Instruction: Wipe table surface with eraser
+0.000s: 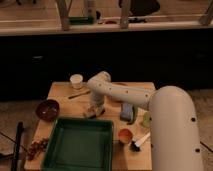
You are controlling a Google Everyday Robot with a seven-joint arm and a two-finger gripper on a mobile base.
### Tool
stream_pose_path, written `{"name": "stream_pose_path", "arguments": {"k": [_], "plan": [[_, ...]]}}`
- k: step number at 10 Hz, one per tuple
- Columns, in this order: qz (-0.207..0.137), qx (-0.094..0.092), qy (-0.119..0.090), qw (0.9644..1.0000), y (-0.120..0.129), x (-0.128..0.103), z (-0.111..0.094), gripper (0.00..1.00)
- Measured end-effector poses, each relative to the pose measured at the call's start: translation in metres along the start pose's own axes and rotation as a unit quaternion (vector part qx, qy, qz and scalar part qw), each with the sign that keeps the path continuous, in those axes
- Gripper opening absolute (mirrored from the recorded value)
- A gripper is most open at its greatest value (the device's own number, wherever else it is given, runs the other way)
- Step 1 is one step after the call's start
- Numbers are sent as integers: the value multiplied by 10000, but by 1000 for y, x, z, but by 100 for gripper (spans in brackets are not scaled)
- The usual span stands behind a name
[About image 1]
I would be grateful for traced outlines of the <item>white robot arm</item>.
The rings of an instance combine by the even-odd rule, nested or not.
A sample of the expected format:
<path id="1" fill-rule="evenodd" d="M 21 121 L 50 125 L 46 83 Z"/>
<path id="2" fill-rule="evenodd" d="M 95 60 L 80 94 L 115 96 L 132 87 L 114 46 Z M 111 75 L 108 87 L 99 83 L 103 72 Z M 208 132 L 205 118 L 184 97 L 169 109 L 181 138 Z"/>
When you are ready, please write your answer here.
<path id="1" fill-rule="evenodd" d="M 177 86 L 157 90 L 116 85 L 99 72 L 87 81 L 91 103 L 104 95 L 135 105 L 150 113 L 152 171 L 204 171 L 195 105 Z"/>

